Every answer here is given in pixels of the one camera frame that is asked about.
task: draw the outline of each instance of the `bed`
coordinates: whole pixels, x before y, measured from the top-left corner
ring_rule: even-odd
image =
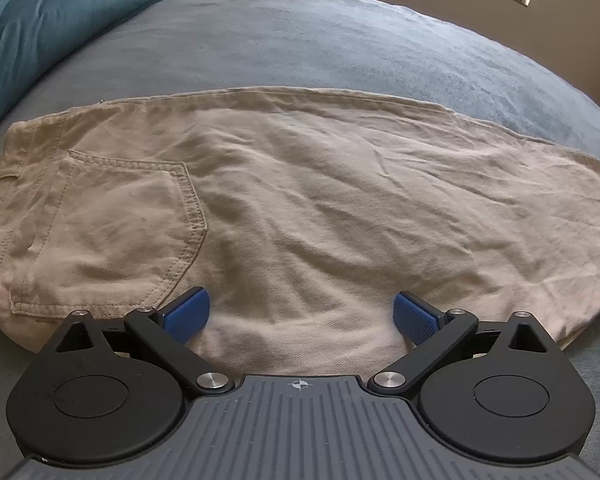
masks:
[[[345,88],[435,102],[600,159],[600,108],[525,56],[374,0],[164,0],[60,62],[0,122],[148,95]],[[582,458],[600,471],[600,317],[567,349],[598,407]],[[0,406],[32,354],[0,333]],[[18,460],[0,407],[0,475]]]

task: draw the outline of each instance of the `triangular cutout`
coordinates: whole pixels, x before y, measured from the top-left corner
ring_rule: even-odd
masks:
[[[509,348],[526,350],[527,352],[546,352],[546,348],[538,339],[534,329],[529,325],[519,324],[516,333],[509,343]]]
[[[92,348],[93,343],[89,337],[84,323],[75,323],[67,331],[62,342],[56,348],[56,352],[72,352],[74,350],[86,350]]]

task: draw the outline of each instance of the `pocket stitching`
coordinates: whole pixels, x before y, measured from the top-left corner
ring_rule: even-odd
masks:
[[[58,212],[60,211],[60,206],[62,205],[62,200],[64,200],[64,194],[66,192],[66,189],[69,186],[69,182],[71,181],[71,176],[72,176],[72,174],[74,174],[74,169],[75,169],[75,166],[71,168],[71,170],[69,171],[69,174],[66,177],[64,187],[62,188],[62,193],[60,194],[60,199],[58,200],[58,207],[56,208],[56,212],[54,213],[54,217],[51,219],[51,222],[49,223],[49,229],[46,232],[45,239],[42,242],[42,245],[40,245],[40,250],[38,251],[38,254],[36,254],[36,257],[34,258],[33,262],[31,263],[31,266],[29,268],[33,268],[33,266],[36,264],[38,258],[40,257],[40,254],[42,254],[42,251],[45,248],[46,242],[49,240],[49,236],[51,235],[51,229],[53,229],[54,223],[56,222],[56,217],[58,216]],[[20,290],[24,289],[24,283],[25,283],[26,279],[27,279],[27,273],[25,272],[24,276],[22,277],[22,282],[20,283]]]
[[[16,174],[9,174],[9,169],[8,168],[0,168],[0,178],[5,178],[7,176],[15,176],[16,178],[19,178],[20,175],[22,174],[22,168],[24,168],[24,163],[27,160],[27,157],[29,156],[29,152],[31,150],[31,145],[33,144],[33,137],[34,134],[32,131],[29,130],[29,140],[27,142],[27,147],[24,150],[24,154],[22,155],[22,159],[20,160],[20,163],[18,164],[18,169],[15,171]],[[54,153],[58,150],[58,143],[59,143],[59,137],[61,136],[57,136],[56,140],[54,141],[53,144],[53,150]],[[9,141],[8,138],[5,138],[5,146],[7,146],[7,142]],[[4,148],[2,150],[2,153],[0,155],[0,157],[2,157],[4,155]]]
[[[195,259],[196,254],[200,250],[202,246],[202,242],[204,241],[206,235],[206,221],[205,217],[202,213],[202,209],[200,208],[200,202],[197,200],[197,194],[193,187],[193,184],[190,180],[189,174],[187,172],[187,167],[183,162],[150,162],[144,160],[125,160],[119,158],[105,158],[96,155],[88,155],[87,153],[76,152],[74,150],[68,150],[67,155],[75,160],[80,160],[82,162],[88,162],[91,164],[96,164],[100,166],[110,166],[112,168],[128,168],[131,170],[159,170],[159,171],[167,171],[172,176],[176,177],[176,182],[178,183],[178,187],[180,188],[180,192],[182,194],[182,205],[184,206],[184,210],[187,215],[187,221],[189,223],[189,231],[190,235],[186,241],[185,247],[180,251],[177,255],[176,260],[171,264],[171,266],[164,272],[164,277],[152,288],[151,291],[141,300],[139,303],[105,303],[105,304],[48,304],[48,303],[27,303],[25,301],[15,301],[12,303],[13,307],[16,306],[42,306],[48,308],[57,308],[57,307],[65,307],[65,308],[80,308],[80,307],[116,307],[116,306],[136,306],[146,303],[147,298],[149,298],[156,290],[160,287],[164,286],[167,288],[171,282],[174,281],[176,275],[180,272],[174,273],[173,276],[170,276],[174,267],[178,264],[184,265],[185,269],[189,267],[189,254],[191,256],[191,260]],[[51,230],[56,220],[56,216],[58,211],[62,205],[62,200],[64,200],[64,194],[68,187],[69,181],[71,180],[72,174],[74,173],[75,166],[71,168],[69,175],[66,178],[66,182],[64,184],[64,188],[62,189],[62,194],[58,201],[58,208],[54,214],[52,221],[50,222],[50,227],[46,233],[45,240],[43,241],[36,258],[31,264],[31,267],[36,263],[40,254],[42,254],[42,250],[46,245],[46,242],[50,236]],[[191,217],[191,205],[195,205],[195,209],[198,213],[198,217],[200,218],[200,225],[197,226],[194,224],[193,218]],[[23,278],[23,282],[20,284],[20,288],[24,288],[24,279],[26,278],[26,274]],[[35,316],[35,313],[26,312],[29,316]]]
[[[27,151],[26,151],[26,155],[29,155],[29,149],[32,143],[32,137],[29,137],[29,143],[27,145]],[[58,154],[58,148],[60,146],[60,141],[62,140],[62,130],[58,130],[58,132],[56,133],[56,140],[54,141],[53,147],[52,147],[52,153],[51,153],[51,157],[50,160],[53,161],[56,158],[56,155]],[[22,163],[20,165],[20,170],[22,170],[23,166],[24,166],[24,161],[26,159],[26,156],[22,159]],[[42,180],[44,179],[44,176],[46,175],[45,171],[41,171],[40,174],[38,175],[38,178],[36,179],[36,183],[34,185],[34,192],[33,195],[35,195],[39,190],[40,190],[40,186],[42,185]],[[7,252],[7,249],[9,248],[9,244],[11,243],[13,237],[13,229],[10,229],[9,232],[5,235],[5,237],[3,238],[2,242],[0,243],[0,271],[2,270],[2,265],[4,263],[4,255]]]

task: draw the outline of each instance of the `ribbed surface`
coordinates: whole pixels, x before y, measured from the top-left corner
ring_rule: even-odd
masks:
[[[354,377],[248,376],[234,392],[199,399],[166,442],[124,464],[59,470],[27,462],[17,480],[584,480],[574,458],[501,468],[456,455],[400,399]]]
[[[394,300],[394,323],[415,345],[424,343],[438,331],[438,320],[401,294]]]

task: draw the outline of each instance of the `screw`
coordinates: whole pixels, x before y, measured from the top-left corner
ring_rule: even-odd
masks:
[[[198,386],[205,390],[217,390],[218,388],[227,386],[229,377],[224,374],[219,374],[218,372],[208,372],[200,375],[196,382],[198,383]]]
[[[398,388],[407,382],[407,379],[398,372],[380,372],[374,376],[374,382],[383,388]]]

